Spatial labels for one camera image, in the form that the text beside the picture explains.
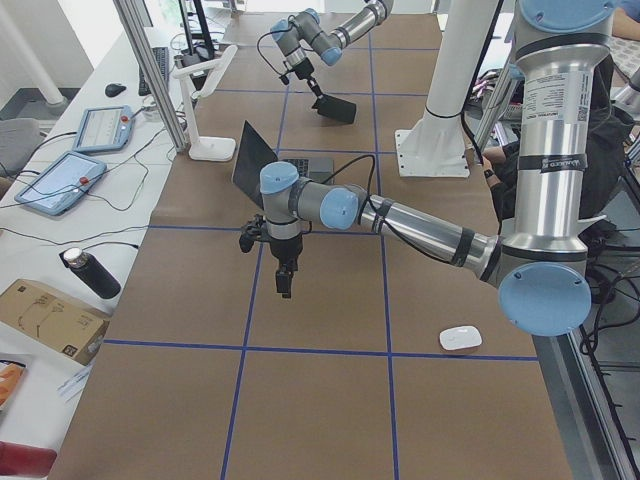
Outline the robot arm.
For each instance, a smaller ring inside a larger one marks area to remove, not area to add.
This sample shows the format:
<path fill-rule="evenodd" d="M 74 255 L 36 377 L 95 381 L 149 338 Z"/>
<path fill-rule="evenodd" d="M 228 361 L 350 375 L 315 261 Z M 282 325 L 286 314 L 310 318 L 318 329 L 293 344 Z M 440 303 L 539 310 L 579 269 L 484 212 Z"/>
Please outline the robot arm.
<path fill-rule="evenodd" d="M 469 73 L 443 96 L 436 75 L 423 117 L 397 134 L 404 178 L 431 178 L 445 193 L 434 213 L 419 211 L 359 185 L 315 181 L 280 160 L 252 128 L 243 131 L 233 183 L 260 209 L 240 246 L 270 246 L 277 291 L 291 294 L 303 247 L 303 222 L 334 230 L 354 225 L 392 236 L 422 255 L 472 271 L 497 289 L 506 317 L 537 336 L 578 328 L 591 309 L 580 234 L 598 218 L 588 206 L 597 173 L 588 149 L 594 75 L 608 56 L 613 1 L 521 1 L 515 13 L 515 71 L 524 81 L 516 193 L 510 228 L 484 235 L 447 220 L 463 208 L 455 180 L 468 176 L 463 153 L 463 92 Z"/>
<path fill-rule="evenodd" d="M 316 96 L 313 109 L 320 111 L 321 107 L 335 100 L 335 97 L 324 94 L 317 80 L 313 77 L 314 67 L 305 53 L 301 42 L 304 41 L 313 52 L 328 66 L 335 65 L 342 57 L 343 51 L 352 43 L 362 38 L 374 27 L 381 25 L 392 13 L 392 0 L 366 1 L 361 11 L 326 32 L 320 24 L 319 14 L 312 8 L 307 8 L 287 19 L 279 20 L 263 34 L 256 43 L 260 50 L 260 41 L 270 36 L 284 56 L 285 71 L 280 73 L 259 51 L 263 60 L 272 68 L 284 85 L 289 84 L 288 74 L 294 73 L 300 80 L 305 80 Z"/>

